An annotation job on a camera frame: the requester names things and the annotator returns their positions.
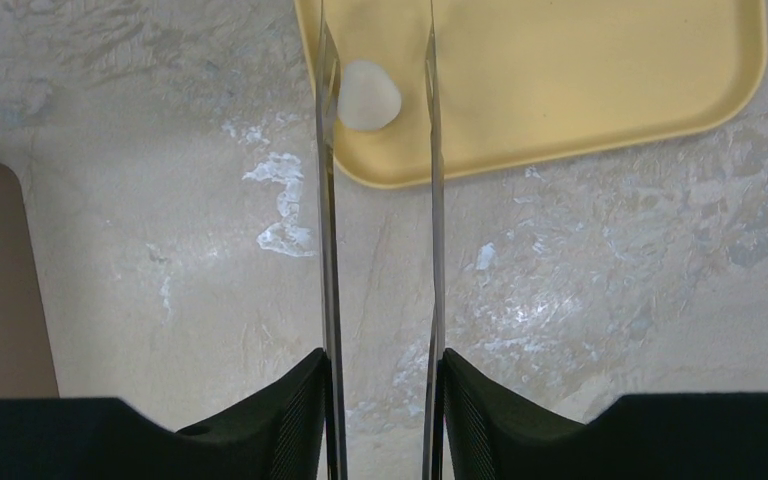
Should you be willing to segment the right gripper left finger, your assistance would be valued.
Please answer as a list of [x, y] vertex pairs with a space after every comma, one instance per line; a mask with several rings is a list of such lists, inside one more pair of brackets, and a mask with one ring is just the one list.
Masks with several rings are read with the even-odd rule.
[[117, 398], [0, 400], [0, 479], [313, 479], [326, 365], [317, 348], [176, 432]]

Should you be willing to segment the metal tweezers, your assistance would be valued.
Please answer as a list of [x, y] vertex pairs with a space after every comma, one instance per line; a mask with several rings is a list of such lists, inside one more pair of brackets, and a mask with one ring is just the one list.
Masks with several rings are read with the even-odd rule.
[[[325, 3], [321, 2], [319, 7], [320, 24], [314, 69], [314, 96], [323, 339], [330, 375], [327, 396], [329, 410], [326, 413], [326, 444], [328, 477], [330, 479], [346, 479], [348, 477], [348, 463], [334, 198], [334, 126], [337, 120], [341, 64], [327, 24]], [[432, 2], [428, 3], [428, 8], [430, 26], [425, 52], [425, 88], [430, 121], [434, 308], [424, 409], [422, 477], [424, 479], [440, 479], [443, 477], [444, 456], [444, 380], [441, 362], [445, 351], [446, 332], [444, 157], [437, 42]]]

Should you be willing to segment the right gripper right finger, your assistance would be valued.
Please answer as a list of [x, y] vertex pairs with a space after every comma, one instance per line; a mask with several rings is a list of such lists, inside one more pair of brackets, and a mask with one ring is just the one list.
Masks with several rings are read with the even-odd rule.
[[452, 349], [443, 367], [458, 479], [768, 479], [768, 392], [625, 395], [579, 423]]

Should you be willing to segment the white chocolate piece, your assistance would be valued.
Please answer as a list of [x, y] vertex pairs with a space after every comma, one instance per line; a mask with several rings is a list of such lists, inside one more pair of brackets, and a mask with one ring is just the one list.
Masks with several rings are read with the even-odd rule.
[[368, 60], [355, 60], [345, 67], [337, 113], [346, 128], [380, 130], [396, 119], [401, 107], [401, 92], [383, 67]]

